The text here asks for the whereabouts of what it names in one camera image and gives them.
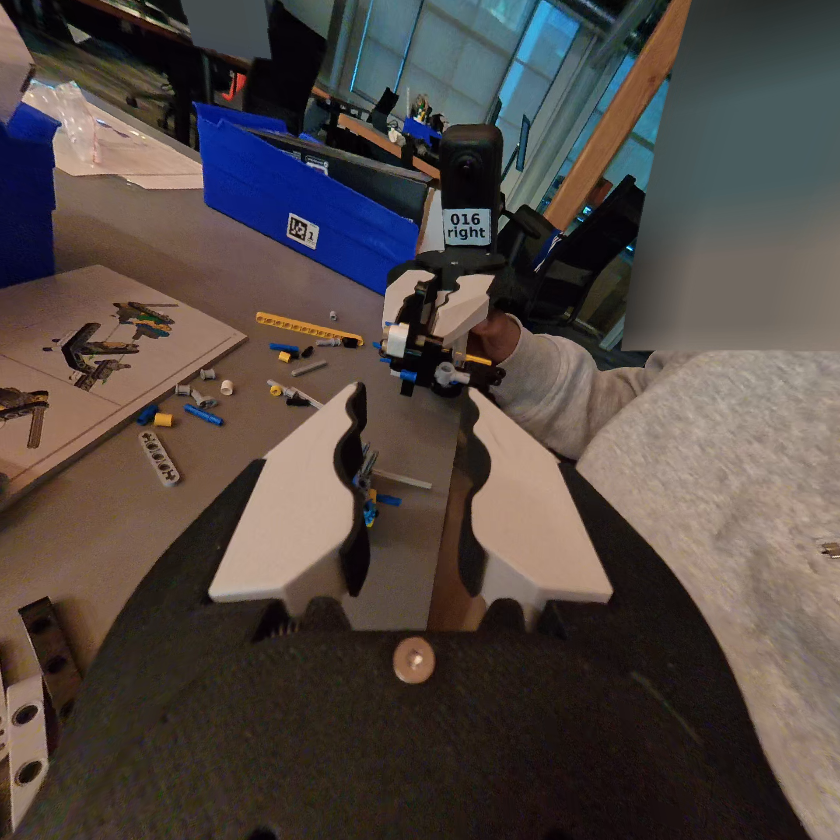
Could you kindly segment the large blue tagged bin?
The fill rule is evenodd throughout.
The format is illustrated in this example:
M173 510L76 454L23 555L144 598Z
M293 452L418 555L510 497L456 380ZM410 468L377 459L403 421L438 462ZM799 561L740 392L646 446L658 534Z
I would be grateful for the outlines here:
M383 294L415 258L428 178L196 103L206 205Z

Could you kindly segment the slanted wooden beam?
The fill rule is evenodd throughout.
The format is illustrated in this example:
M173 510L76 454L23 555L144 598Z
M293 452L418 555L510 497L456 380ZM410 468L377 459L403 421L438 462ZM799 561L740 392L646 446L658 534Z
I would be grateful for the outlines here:
M549 204L544 216L554 228L564 231L576 219L606 167L671 73L690 5L690 1L673 1L666 8Z

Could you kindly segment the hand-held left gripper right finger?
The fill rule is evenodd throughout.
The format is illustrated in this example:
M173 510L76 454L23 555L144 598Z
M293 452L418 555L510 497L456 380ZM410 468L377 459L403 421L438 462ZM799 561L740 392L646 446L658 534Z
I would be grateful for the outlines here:
M560 462L476 388L461 415L469 488L458 574L486 606L519 604L535 624L552 602L605 605L613 586Z

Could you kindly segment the clear plastic bag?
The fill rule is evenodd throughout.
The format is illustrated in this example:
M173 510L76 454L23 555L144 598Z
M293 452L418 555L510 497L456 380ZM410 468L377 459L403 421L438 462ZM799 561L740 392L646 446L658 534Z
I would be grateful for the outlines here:
M97 123L76 82L33 80L23 102L59 122L53 141L58 164L91 167L102 161Z

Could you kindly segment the black office chair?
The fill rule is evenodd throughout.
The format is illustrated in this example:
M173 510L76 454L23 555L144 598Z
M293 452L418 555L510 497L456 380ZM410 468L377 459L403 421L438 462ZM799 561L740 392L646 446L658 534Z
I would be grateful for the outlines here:
M635 241L645 197L626 175L568 233L530 206L505 212L498 248L508 268L494 305L526 325L571 325L596 278Z

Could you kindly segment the long yellow lego beam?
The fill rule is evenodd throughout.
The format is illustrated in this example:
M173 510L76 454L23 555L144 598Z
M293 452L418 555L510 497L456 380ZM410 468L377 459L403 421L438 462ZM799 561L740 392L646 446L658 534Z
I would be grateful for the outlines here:
M345 332L334 327L322 327L317 324L278 316L264 311L258 311L255 314L255 320L258 324L264 326L304 334L318 340L338 340L344 344L352 343L355 347L364 345L364 339L361 335Z

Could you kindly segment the white cardboard box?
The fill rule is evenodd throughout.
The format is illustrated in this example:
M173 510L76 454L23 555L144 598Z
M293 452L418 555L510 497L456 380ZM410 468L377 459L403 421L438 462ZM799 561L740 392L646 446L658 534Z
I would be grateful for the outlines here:
M1 7L1 123L14 116L35 72L35 63L13 20Z

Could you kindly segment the tall black chair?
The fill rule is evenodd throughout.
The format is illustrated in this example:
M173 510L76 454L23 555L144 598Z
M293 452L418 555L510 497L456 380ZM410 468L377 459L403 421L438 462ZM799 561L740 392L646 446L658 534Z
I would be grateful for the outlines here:
M299 135L327 51L327 41L275 1L269 12L268 59L254 59L248 72L243 110L285 123Z

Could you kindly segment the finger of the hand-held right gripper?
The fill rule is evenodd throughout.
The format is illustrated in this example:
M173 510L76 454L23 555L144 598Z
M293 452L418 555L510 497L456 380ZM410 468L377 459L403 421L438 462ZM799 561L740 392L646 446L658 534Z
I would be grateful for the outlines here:
M419 282L435 279L433 272L416 268L394 268L389 272L382 310L382 327L396 323L406 298L412 296Z
M487 294L493 274L463 275L453 290L437 294L434 311L434 337L445 350L452 350L477 324L486 320L490 300Z

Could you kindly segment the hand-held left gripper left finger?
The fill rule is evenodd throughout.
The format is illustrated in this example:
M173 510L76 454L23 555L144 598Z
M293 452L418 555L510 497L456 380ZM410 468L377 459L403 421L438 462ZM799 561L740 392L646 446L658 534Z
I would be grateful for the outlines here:
M215 603L357 597L371 564L367 495L356 477L367 421L362 382L345 386L261 460L254 488L217 567Z

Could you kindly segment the person's right forearm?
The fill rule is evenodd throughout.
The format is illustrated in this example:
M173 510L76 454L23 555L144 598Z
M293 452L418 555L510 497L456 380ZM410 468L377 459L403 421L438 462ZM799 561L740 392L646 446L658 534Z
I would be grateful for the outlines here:
M667 356L600 371L579 344L522 325L506 376L490 390L499 408L556 455L578 460L599 431L658 377Z

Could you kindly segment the black and grey lego assembly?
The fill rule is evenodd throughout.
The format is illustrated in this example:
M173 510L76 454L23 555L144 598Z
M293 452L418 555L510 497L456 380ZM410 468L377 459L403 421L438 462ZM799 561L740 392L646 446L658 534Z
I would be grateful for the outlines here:
M382 327L374 342L380 358L400 382L400 393L411 396L417 387L440 396L457 396L465 387L483 393L501 384L506 371L488 360L468 354L469 333L452 350L434 337L437 293L431 281L419 282L407 297L396 323Z

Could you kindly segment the open lego instruction booklet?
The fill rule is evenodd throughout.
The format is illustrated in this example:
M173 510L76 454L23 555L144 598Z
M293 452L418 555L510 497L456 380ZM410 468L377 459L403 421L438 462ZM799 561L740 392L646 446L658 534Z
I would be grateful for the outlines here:
M104 266L2 289L2 508L244 341Z

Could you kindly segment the blue plastic bin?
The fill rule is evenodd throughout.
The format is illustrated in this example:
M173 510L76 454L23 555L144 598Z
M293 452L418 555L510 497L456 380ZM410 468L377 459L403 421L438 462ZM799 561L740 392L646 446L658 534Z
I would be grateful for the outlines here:
M1 288L56 272L53 141L59 127L23 101L1 126Z

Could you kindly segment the white paper sheets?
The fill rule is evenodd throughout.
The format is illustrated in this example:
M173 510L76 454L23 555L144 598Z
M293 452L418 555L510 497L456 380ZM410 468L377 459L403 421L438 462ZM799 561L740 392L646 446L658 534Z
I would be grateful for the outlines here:
M116 175L145 190L202 190L203 165L184 152L89 105L98 142L98 158L84 161L65 131L53 141L56 167L73 176Z

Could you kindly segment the person's grey sweatshirt torso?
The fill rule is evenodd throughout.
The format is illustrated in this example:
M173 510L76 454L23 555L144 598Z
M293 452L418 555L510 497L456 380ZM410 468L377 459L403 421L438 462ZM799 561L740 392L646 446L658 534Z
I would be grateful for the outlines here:
M580 462L695 599L814 838L838 838L838 352L704 353Z

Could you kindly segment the person's right hand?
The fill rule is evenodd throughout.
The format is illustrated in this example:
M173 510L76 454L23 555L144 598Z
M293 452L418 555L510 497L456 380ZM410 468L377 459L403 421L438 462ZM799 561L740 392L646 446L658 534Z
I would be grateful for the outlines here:
M521 336L522 325L517 318L503 311L491 310L486 319L469 332L467 351L504 369Z

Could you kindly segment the grey five-hole lego beam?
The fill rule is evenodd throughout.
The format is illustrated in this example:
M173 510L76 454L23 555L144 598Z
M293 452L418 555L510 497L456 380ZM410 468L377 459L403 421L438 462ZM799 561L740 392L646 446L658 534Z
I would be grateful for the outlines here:
M157 434L144 429L139 434L144 456L164 487L174 487L181 481L181 474Z

